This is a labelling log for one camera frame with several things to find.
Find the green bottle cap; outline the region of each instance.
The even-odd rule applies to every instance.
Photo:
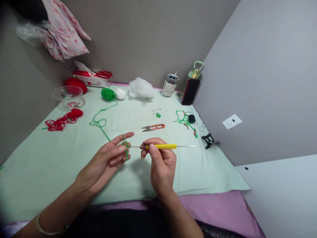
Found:
[[[199,64],[201,64],[201,67],[200,68],[196,68],[196,63],[199,63]],[[189,77],[189,78],[191,78],[191,79],[198,79],[199,77],[200,77],[200,71],[201,71],[201,69],[204,67],[204,63],[203,62],[201,62],[201,61],[196,61],[195,63],[194,63],[194,69],[192,69],[188,74],[187,74],[187,76]]]

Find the wall outlet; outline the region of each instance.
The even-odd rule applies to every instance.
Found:
[[[240,124],[242,121],[241,119],[234,114],[233,116],[229,117],[227,120],[223,121],[222,124],[229,130],[230,128]]]

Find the green yarn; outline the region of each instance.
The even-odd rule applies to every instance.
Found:
[[[179,119],[179,115],[178,115],[178,113],[177,113],[177,112],[179,112],[179,111],[181,111],[181,112],[184,113],[183,119]],[[182,111],[182,110],[179,110],[179,111],[176,110],[177,119],[176,119],[176,121],[173,121],[173,122],[179,122],[180,124],[184,124],[187,128],[188,128],[188,126],[190,126],[190,128],[192,128],[193,131],[194,131],[194,136],[195,136],[195,138],[198,138],[198,135],[197,135],[197,132],[196,132],[196,128],[193,128],[193,127],[191,126],[191,123],[189,122],[189,119],[188,119],[187,113],[191,113],[191,112],[190,112],[190,111],[184,112],[184,111]]]
[[[103,112],[109,110],[110,108],[116,106],[116,105],[118,104],[118,102],[117,102],[117,101],[115,101],[115,102],[116,102],[116,104],[112,105],[111,107],[107,107],[107,108],[105,108],[105,109],[101,109],[101,110],[92,118],[92,121],[89,123],[89,125],[91,125],[91,126],[99,127],[99,128],[102,130],[102,132],[105,134],[105,136],[107,137],[107,139],[108,139],[109,141],[111,141],[111,140],[109,139],[109,137],[107,136],[107,134],[106,134],[105,131],[103,130],[103,127],[105,127],[105,126],[107,125],[107,120],[104,119],[104,118],[102,118],[102,119],[100,119],[100,120],[97,121],[96,118],[98,117],[99,114],[101,114],[101,113],[103,113]]]
[[[107,125],[107,120],[102,118],[102,119],[97,121],[97,118],[98,118],[98,116],[101,113],[103,113],[103,112],[109,110],[110,108],[116,106],[118,104],[118,102],[115,100],[115,98],[116,98],[115,92],[113,90],[109,89],[109,88],[102,89],[101,90],[101,96],[107,101],[116,102],[116,104],[112,105],[111,107],[107,107],[105,109],[101,109],[96,115],[94,115],[94,117],[92,118],[92,121],[89,123],[89,125],[99,127],[102,130],[102,132],[104,133],[104,135],[107,137],[108,141],[111,141],[109,139],[109,137],[107,136],[107,134],[105,133],[105,131],[103,130],[103,127],[105,127]],[[122,145],[124,144],[124,142],[126,142],[126,147],[130,147],[130,146],[128,146],[128,143],[127,143],[124,135],[123,135],[123,139],[124,139],[124,141],[122,142]],[[126,161],[128,159],[128,151],[125,150],[125,153],[126,153],[126,158],[125,158],[125,161]]]
[[[122,142],[122,145],[124,144],[124,142],[126,143],[126,147],[130,147],[129,145],[128,145],[128,142],[126,141],[126,139],[125,139],[125,137],[124,137],[124,135],[122,134],[122,136],[123,136],[123,142]],[[125,158],[125,161],[128,159],[128,152],[127,152],[127,150],[125,150],[125,153],[126,153],[126,158]]]
[[[101,96],[107,101],[113,101],[116,98],[115,92],[109,88],[102,89]]]

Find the red yarn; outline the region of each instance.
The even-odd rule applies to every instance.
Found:
[[[87,92],[87,86],[83,81],[77,78],[69,78],[65,81],[65,86],[77,86],[83,90],[83,94]]]
[[[58,118],[56,121],[47,120],[45,124],[49,127],[49,131],[63,131],[67,123],[75,123],[77,118],[82,115],[83,111],[74,108],[71,112],[66,113],[65,116]]]

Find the hand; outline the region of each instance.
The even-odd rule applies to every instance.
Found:
[[[142,148],[141,158],[147,153],[152,157],[151,184],[160,199],[168,199],[173,193],[176,168],[176,154],[170,149],[157,149],[154,144],[166,144],[159,137],[148,139],[141,146],[149,145],[149,150]]]
[[[124,134],[126,139],[134,136],[134,132]],[[126,160],[125,150],[129,147],[117,145],[123,141],[123,135],[119,135],[112,141],[102,146],[91,161],[79,172],[74,184],[80,194],[93,197],[99,193],[109,182],[118,168]]]

